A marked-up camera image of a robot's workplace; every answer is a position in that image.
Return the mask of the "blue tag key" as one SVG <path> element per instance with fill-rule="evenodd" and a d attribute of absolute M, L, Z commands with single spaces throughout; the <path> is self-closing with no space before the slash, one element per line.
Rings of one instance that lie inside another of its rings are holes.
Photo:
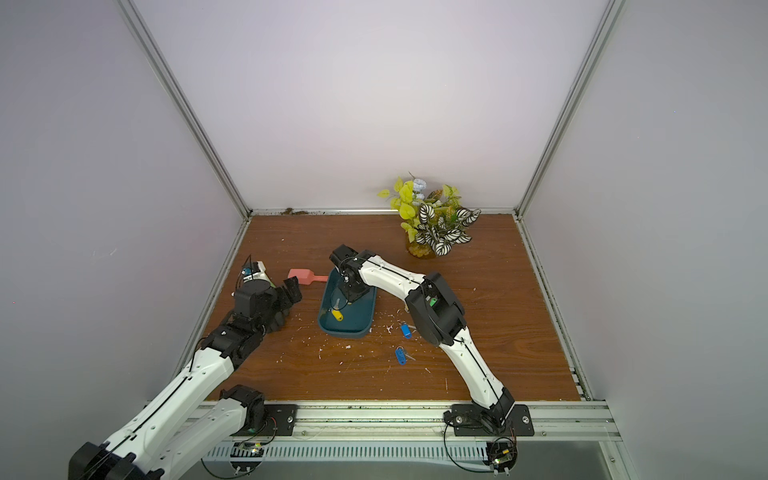
<path fill-rule="evenodd" d="M 408 362 L 414 362 L 415 358 L 407 353 L 404 347 L 398 346 L 395 348 L 395 358 L 399 365 L 406 365 Z"/>
<path fill-rule="evenodd" d="M 401 328 L 401 331 L 403 333 L 403 336 L 406 339 L 412 339 L 413 338 L 413 335 L 414 335 L 414 332 L 415 332 L 415 328 L 414 327 L 412 327 L 411 325 L 408 325 L 408 324 L 402 324 L 400 326 L 400 328 Z"/>

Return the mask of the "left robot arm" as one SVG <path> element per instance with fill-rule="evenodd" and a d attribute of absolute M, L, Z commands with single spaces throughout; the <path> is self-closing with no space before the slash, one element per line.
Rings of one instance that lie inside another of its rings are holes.
<path fill-rule="evenodd" d="M 179 374 L 123 427 L 100 444 L 81 446 L 71 457 L 71 479 L 178 479 L 208 451 L 240 431 L 270 435 L 261 392 L 236 385 L 192 425 L 200 404 L 262 343 L 278 331 L 302 299 L 297 277 L 275 286 L 259 273 L 235 291 L 235 304 L 200 343 Z"/>

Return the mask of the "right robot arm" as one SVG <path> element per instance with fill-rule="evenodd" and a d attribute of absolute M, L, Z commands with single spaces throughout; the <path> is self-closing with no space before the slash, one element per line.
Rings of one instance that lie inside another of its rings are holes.
<path fill-rule="evenodd" d="M 375 287 L 403 301 L 416 330 L 439 347 L 465 381 L 475 421 L 499 434 L 509 427 L 515 400 L 496 378 L 473 341 L 465 309 L 441 274 L 419 274 L 397 267 L 372 251 L 341 245 L 330 254 L 340 274 L 340 290 L 353 303 Z"/>

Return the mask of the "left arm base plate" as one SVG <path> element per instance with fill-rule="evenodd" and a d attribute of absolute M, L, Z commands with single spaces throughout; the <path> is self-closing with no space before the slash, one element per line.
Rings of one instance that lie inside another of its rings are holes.
<path fill-rule="evenodd" d="M 267 403 L 264 413 L 250 420 L 237 432 L 247 437 L 290 437 L 297 421 L 298 405 L 293 403 Z"/>

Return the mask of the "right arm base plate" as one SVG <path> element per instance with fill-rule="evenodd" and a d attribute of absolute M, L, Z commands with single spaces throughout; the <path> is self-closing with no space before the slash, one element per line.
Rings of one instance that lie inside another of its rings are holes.
<path fill-rule="evenodd" d="M 533 437 L 535 428 L 529 408 L 516 403 L 511 410 L 496 415 L 470 403 L 453 404 L 443 412 L 443 421 L 458 437 Z"/>

